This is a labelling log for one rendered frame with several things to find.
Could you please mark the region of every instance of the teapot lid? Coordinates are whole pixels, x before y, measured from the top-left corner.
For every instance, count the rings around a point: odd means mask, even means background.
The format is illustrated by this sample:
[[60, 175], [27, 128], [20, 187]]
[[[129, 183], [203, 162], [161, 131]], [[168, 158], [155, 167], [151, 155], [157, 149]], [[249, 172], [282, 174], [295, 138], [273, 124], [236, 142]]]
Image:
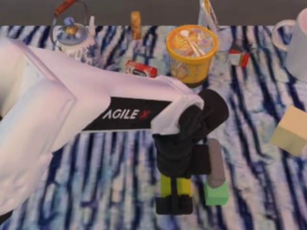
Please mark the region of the teapot lid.
[[74, 22], [72, 17], [64, 19], [64, 25], [59, 28], [57, 40], [63, 45], [77, 45], [87, 38], [85, 26]]

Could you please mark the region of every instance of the blue and white striped fabric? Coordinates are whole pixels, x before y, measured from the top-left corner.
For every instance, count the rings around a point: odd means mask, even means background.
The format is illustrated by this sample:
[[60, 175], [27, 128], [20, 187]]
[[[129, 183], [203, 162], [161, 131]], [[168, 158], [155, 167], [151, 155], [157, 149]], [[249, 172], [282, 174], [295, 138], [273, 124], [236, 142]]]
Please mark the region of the blue and white striped fabric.
[[[129, 58], [167, 74], [165, 38], [172, 28], [144, 27], [138, 43], [129, 27], [97, 27], [105, 68], [121, 71]], [[227, 41], [235, 37], [250, 52], [248, 66], [231, 67], [220, 52], [203, 85], [220, 93], [230, 109], [229, 119], [211, 134], [223, 148], [226, 206], [206, 207], [205, 177], [193, 177], [193, 214], [158, 216], [150, 132], [80, 134], [54, 153], [40, 187], [0, 230], [307, 230], [307, 161], [269, 143], [288, 105], [305, 110], [307, 84], [284, 70], [285, 53], [273, 47], [271, 29], [224, 27]], [[0, 27], [0, 36], [51, 49], [48, 34], [45, 26]], [[288, 42], [290, 35], [282, 38]]]

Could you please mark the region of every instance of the blue and white teapot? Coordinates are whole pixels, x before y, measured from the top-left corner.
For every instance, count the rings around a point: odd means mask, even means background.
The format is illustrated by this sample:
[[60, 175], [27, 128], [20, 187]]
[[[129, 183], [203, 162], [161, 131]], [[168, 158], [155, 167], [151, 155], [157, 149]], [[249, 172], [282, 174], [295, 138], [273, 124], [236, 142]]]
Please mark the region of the blue and white teapot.
[[[87, 7], [84, 3], [82, 4], [85, 7], [85, 21], [87, 22]], [[56, 49], [77, 61], [99, 68], [102, 67], [100, 47], [95, 39], [94, 17], [91, 16], [88, 28], [83, 24], [75, 23], [73, 18], [67, 17], [64, 19], [64, 25], [59, 29], [55, 29], [54, 26], [56, 25], [57, 17], [64, 10], [60, 12], [59, 10], [55, 10], [55, 18], [50, 33], [52, 43]]]

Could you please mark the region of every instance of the brown wooden handle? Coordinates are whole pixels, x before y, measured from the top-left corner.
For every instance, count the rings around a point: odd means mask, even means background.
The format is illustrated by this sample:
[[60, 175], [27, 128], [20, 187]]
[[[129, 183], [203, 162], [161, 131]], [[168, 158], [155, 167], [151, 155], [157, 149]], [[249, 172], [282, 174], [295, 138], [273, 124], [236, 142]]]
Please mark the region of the brown wooden handle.
[[59, 5], [55, 10], [54, 10], [54, 16], [58, 17], [61, 13], [66, 11], [70, 6], [72, 6], [76, 0], [65, 0], [61, 5]]

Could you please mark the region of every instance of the background wall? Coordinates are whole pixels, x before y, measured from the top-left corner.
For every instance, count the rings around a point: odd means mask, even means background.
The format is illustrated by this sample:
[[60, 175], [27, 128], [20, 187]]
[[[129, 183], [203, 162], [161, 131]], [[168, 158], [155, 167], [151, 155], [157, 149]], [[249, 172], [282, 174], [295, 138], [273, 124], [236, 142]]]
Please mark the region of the background wall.
[[[1, 0], [1, 25], [46, 25], [61, 0]], [[84, 0], [98, 25], [127, 25], [138, 10], [144, 25], [197, 23], [199, 0]], [[306, 0], [212, 0], [220, 25], [273, 25], [294, 19], [307, 7]], [[65, 15], [82, 19], [81, 5]]]

